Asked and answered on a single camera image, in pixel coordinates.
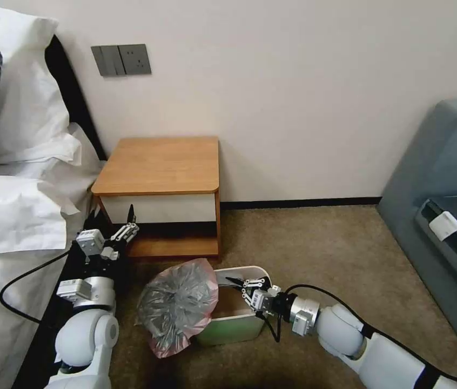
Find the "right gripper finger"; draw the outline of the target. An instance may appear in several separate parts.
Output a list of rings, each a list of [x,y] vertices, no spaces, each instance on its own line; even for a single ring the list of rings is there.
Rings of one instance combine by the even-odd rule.
[[[257,278],[257,279],[241,279],[235,277],[225,277],[225,280],[228,281],[228,284],[231,287],[235,287],[238,290],[250,290],[250,289],[260,289],[267,291],[272,287],[269,277]]]
[[[244,302],[253,312],[260,312],[262,309],[262,291],[252,289],[241,289]]]

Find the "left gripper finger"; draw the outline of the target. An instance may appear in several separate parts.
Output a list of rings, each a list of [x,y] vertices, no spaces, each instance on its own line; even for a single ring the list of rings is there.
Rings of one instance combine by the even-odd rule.
[[[100,206],[97,203],[93,203],[90,206],[90,211],[85,218],[82,230],[85,231],[85,230],[96,229],[99,224],[98,218],[99,218],[100,214],[101,214]]]
[[[129,242],[138,234],[139,226],[136,223],[136,215],[133,204],[130,205],[127,222],[119,228],[109,239],[109,247],[126,247]]]

